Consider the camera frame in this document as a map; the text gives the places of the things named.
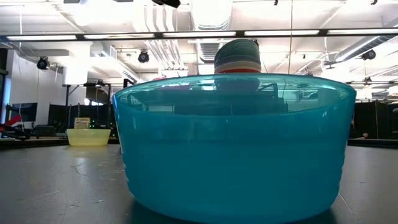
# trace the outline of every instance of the yellow plastic bowl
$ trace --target yellow plastic bowl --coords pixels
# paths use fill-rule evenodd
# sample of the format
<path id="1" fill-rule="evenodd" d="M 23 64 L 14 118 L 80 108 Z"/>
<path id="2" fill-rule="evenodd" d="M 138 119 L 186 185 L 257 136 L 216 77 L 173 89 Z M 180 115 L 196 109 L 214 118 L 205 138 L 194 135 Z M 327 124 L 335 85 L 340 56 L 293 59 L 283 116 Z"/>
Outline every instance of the yellow plastic bowl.
<path id="1" fill-rule="evenodd" d="M 71 146 L 105 146 L 108 144 L 110 129 L 68 129 Z"/>

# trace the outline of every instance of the small box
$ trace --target small box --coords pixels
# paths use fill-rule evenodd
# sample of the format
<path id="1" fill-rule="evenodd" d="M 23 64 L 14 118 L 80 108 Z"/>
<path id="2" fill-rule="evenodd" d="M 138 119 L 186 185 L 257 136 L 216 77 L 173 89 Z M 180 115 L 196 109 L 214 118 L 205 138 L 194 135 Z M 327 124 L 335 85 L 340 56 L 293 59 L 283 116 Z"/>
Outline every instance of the small box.
<path id="1" fill-rule="evenodd" d="M 90 118 L 75 118 L 75 129 L 89 129 Z"/>

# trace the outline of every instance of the blue plastic bowl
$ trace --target blue plastic bowl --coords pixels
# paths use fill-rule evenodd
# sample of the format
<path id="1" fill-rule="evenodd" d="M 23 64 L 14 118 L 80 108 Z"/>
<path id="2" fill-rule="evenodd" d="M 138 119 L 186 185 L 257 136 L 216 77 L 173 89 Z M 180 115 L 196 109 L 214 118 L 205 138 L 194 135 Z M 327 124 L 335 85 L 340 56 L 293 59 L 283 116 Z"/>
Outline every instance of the blue plastic bowl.
<path id="1" fill-rule="evenodd" d="M 338 194 L 355 96 L 343 83 L 273 74 L 125 88 L 113 100 L 129 190 L 153 211 L 203 223 L 321 213 Z"/>

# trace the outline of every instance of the white wall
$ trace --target white wall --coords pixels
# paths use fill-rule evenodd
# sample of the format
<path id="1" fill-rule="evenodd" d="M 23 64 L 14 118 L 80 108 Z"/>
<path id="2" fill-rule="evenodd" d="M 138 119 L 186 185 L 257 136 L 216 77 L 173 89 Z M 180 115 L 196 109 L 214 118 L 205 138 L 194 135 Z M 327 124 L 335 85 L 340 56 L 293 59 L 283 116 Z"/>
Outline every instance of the white wall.
<path id="1" fill-rule="evenodd" d="M 9 104 L 38 103 L 35 124 L 47 124 L 50 104 L 65 104 L 66 88 L 62 87 L 63 75 L 58 73 L 56 76 L 52 70 L 37 69 L 35 63 L 20 58 L 13 50 L 8 54 L 7 62 L 12 60 L 12 63 L 7 63 L 10 74 L 8 78 L 11 78 Z M 84 104 L 85 98 L 85 88 L 78 88 L 70 95 L 69 103 Z"/>

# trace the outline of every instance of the black monitor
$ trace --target black monitor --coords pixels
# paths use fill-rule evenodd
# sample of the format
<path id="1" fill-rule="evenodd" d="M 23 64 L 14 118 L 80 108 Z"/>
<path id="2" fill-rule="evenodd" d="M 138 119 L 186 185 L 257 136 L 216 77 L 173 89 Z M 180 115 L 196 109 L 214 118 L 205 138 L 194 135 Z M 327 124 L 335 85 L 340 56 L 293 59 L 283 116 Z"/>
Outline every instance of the black monitor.
<path id="1" fill-rule="evenodd" d="M 23 122 L 36 121 L 37 103 L 14 103 L 11 109 L 11 117 L 19 115 L 19 108 L 21 107 L 21 116 Z"/>

